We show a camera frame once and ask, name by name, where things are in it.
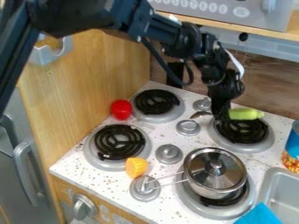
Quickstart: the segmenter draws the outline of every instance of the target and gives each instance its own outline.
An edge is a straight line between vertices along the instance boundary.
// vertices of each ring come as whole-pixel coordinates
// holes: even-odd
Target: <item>silver pot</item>
[[[247,182],[247,170],[242,161],[218,148],[190,152],[184,160],[184,175],[197,194],[212,200],[232,197]]]

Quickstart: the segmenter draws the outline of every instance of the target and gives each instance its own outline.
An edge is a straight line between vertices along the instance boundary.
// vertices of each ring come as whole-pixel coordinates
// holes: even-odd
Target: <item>robotic arm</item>
[[[227,68],[230,55],[212,34],[202,33],[196,24],[156,14],[147,0],[27,0],[0,33],[2,43],[13,43],[12,47],[0,47],[0,57],[4,58],[0,63],[0,114],[39,32],[61,38],[89,29],[143,43],[167,75],[181,85],[193,83],[193,73],[186,62],[192,60],[208,86],[215,119],[229,119],[231,100],[244,91],[240,74]],[[165,54],[184,61],[190,75],[187,83],[167,67],[147,39],[160,42]]]

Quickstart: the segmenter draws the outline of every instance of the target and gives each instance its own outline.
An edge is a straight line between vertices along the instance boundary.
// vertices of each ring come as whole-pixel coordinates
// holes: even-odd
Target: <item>speckled countertop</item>
[[[202,129],[197,136],[181,136],[176,131],[177,122],[188,119],[195,113],[192,104],[196,100],[202,99],[204,97],[203,95],[167,87],[152,81],[145,85],[141,91],[152,88],[166,89],[180,95],[186,106],[184,114],[177,120],[165,124],[139,122],[134,117],[131,117],[126,122],[119,122],[110,116],[102,122],[99,127],[107,124],[123,123],[135,125],[143,129],[149,135],[152,143],[152,152],[148,158],[150,168],[147,173],[154,178],[159,178],[175,173],[183,163],[182,161],[175,165],[159,164],[155,159],[155,150],[162,144],[174,144],[178,146],[184,152],[185,156],[197,148],[206,146],[218,147],[218,145],[212,141],[206,131],[210,120],[209,116],[197,119]],[[254,181],[257,192],[261,187],[264,173],[268,168],[283,167],[280,157],[289,135],[291,123],[293,122],[291,119],[269,113],[266,113],[264,119],[271,125],[275,132],[275,144],[272,148],[255,155],[235,153],[247,167],[247,171]],[[151,202],[142,203],[134,200],[129,194],[131,179],[126,175],[125,171],[101,171],[86,161],[83,155],[83,143],[85,139],[86,138],[75,145],[63,158],[50,168],[52,175],[64,179],[66,182],[78,186],[151,223],[233,223],[233,220],[209,220],[195,214],[181,202],[173,185],[162,188],[160,197]],[[168,178],[163,180],[161,184],[170,181],[172,181],[172,179]]]

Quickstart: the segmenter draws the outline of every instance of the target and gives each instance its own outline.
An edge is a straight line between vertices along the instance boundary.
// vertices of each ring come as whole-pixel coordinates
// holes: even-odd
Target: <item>microwave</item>
[[[293,0],[148,0],[157,11],[285,32]]]

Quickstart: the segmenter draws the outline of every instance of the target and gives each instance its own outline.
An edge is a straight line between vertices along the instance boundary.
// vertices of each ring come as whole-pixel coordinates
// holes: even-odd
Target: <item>red toy tomato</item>
[[[111,114],[118,120],[127,120],[132,114],[132,106],[129,101],[118,100],[111,105]]]

